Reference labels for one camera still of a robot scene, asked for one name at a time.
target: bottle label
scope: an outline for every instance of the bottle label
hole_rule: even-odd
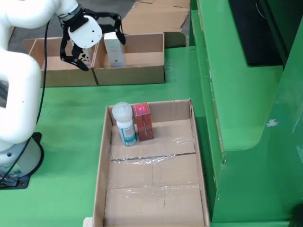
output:
[[[122,134],[124,137],[124,142],[126,146],[131,146],[136,143],[136,132],[134,130],[134,125],[127,129],[122,129]]]

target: white product box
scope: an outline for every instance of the white product box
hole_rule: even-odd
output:
[[[104,34],[104,43],[111,68],[125,68],[124,48],[116,33]]]

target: gray floor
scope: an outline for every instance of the gray floor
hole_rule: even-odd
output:
[[[128,11],[132,8],[134,0],[78,0],[78,2],[84,7],[93,11],[107,11],[119,13],[122,17],[125,17]],[[99,23],[108,23],[110,20],[99,20]],[[182,33],[184,33],[188,40],[189,35],[189,18],[182,26]],[[45,34],[45,26],[37,29],[23,29],[16,27],[9,42],[9,50],[14,52],[27,53],[23,47],[22,41],[31,38],[43,38]],[[60,37],[62,36],[62,28],[57,16],[54,16],[50,22],[48,29],[48,37]]]

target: red box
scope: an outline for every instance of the red box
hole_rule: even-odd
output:
[[[152,140],[151,111],[147,103],[133,105],[140,141]]]

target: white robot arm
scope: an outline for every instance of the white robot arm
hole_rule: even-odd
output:
[[[5,184],[15,187],[19,182],[16,179],[31,175],[43,160],[43,150],[32,137],[39,108],[41,69],[31,56],[8,51],[10,27],[41,27],[57,14],[63,28],[58,47],[60,58],[82,70],[88,70],[78,60],[82,48],[97,44],[102,30],[116,32],[122,44],[125,37],[120,31],[118,14],[96,13],[84,9],[76,0],[0,0],[0,3],[0,81],[9,83],[6,107],[0,107],[1,189]],[[100,25],[99,17],[110,17],[115,25]],[[70,39],[74,42],[72,56],[66,56],[65,47]]]
[[[74,17],[80,6],[76,0],[4,0],[0,8],[0,80],[9,83],[6,108],[0,107],[0,152],[13,144],[24,142],[33,134],[36,127],[41,69],[31,56],[9,52],[9,28],[37,28],[45,25],[56,13],[61,20]],[[81,35],[88,29],[94,30],[94,42],[91,36]],[[98,23],[89,17],[89,22],[72,34],[72,40],[78,46],[86,48],[98,43],[102,30]]]

